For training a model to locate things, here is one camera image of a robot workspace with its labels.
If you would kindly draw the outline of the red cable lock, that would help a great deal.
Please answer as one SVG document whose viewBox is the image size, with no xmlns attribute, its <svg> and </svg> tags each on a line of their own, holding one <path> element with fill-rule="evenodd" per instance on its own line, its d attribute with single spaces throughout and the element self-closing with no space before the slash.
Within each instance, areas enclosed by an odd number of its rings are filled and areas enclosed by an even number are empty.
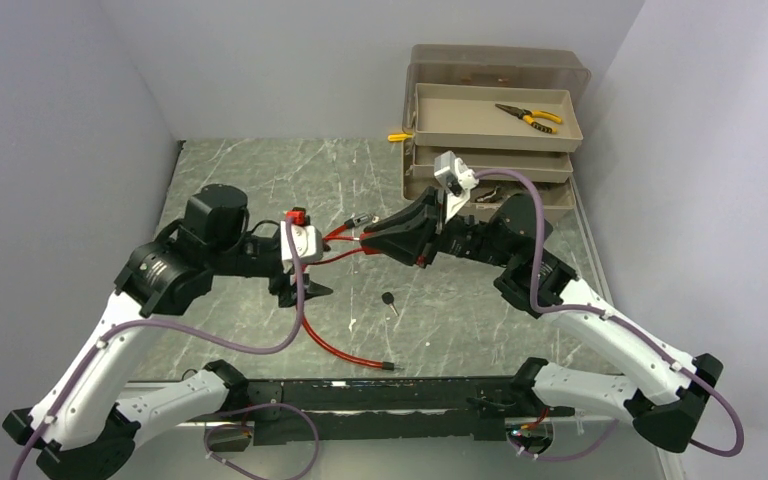
<svg viewBox="0 0 768 480">
<path fill-rule="evenodd" d="M 334 255 L 342 253 L 342 252 L 339 252 L 337 254 L 331 254 L 331 251 L 332 251 L 331 243 L 334 241 L 356 242 L 357 245 L 351 248 L 350 250 L 361 247 L 359 238 L 353 236 L 352 232 L 356 228 L 363 227 L 367 224 L 373 223 L 375 220 L 376 220 L 376 217 L 373 214 L 361 214 L 361 215 L 347 219 L 343 224 L 339 225 L 333 231 L 326 234 L 323 237 L 324 251 L 328 253 L 326 258 L 330 258 Z M 309 269 L 311 267 L 318 267 L 318 266 L 310 266 L 308 264 L 305 267 L 305 269 Z M 334 333 L 336 331 L 336 327 L 338 326 L 338 322 L 341 321 L 344 317 L 346 317 L 348 329 L 350 332 L 353 332 L 353 325 L 356 322 L 356 318 L 353 312 L 352 295 L 353 293 L 350 292 L 348 296 L 349 309 L 345 314 L 342 313 L 342 310 L 341 310 L 342 304 L 338 300 L 328 300 L 327 312 L 325 312 L 324 310 L 315 311 L 315 313 L 317 314 L 315 325 L 325 326 L 327 333 Z M 349 362 L 351 364 L 358 365 L 360 367 L 364 367 L 368 369 L 373 369 L 373 370 L 381 370 L 381 371 L 397 371 L 398 370 L 398 367 L 393 362 L 366 359 L 357 355 L 353 355 L 350 352 L 346 352 L 338 348 L 337 346 L 328 342 L 319 333 L 317 333 L 315 330 L 315 326 L 310 323 L 307 317 L 303 318 L 302 326 L 306 331 L 306 333 L 308 334 L 308 336 L 317 345 L 319 345 L 329 354 L 345 362 Z"/>
</svg>

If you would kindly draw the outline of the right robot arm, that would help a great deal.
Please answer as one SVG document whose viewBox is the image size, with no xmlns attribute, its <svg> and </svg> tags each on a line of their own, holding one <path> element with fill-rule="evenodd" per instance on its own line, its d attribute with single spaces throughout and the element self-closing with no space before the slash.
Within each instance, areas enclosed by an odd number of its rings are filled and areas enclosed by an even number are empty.
<svg viewBox="0 0 768 480">
<path fill-rule="evenodd" d="M 409 206 L 366 228 L 361 247 L 407 266 L 429 266 L 437 254 L 500 268 L 494 287 L 514 309 L 576 336 L 618 369 L 594 374 L 530 357 L 514 375 L 511 401 L 534 415 L 572 408 L 630 424 L 645 440 L 672 453 L 692 437 L 723 365 L 692 356 L 643 331 L 601 297 L 568 264 L 535 256 L 540 221 L 531 195 L 505 200 L 487 221 L 446 215 L 444 193 L 428 187 Z"/>
</svg>

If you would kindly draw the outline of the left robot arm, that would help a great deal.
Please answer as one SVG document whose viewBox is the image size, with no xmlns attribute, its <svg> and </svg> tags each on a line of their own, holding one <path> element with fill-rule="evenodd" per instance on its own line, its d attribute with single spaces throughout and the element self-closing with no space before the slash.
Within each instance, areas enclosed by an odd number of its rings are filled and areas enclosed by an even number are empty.
<svg viewBox="0 0 768 480">
<path fill-rule="evenodd" d="M 248 379 L 223 360 L 147 395 L 121 396 L 164 331 L 201 336 L 179 317 L 216 277 L 264 278 L 280 306 L 297 311 L 307 297 L 327 293 L 303 270 L 324 253 L 323 236 L 303 209 L 288 211 L 268 237 L 256 235 L 249 220 L 243 191 L 211 184 L 188 200 L 181 218 L 132 252 L 68 370 L 35 406 L 5 418 L 22 458 L 36 452 L 51 479 L 107 479 L 138 447 L 180 423 L 254 410 Z"/>
</svg>

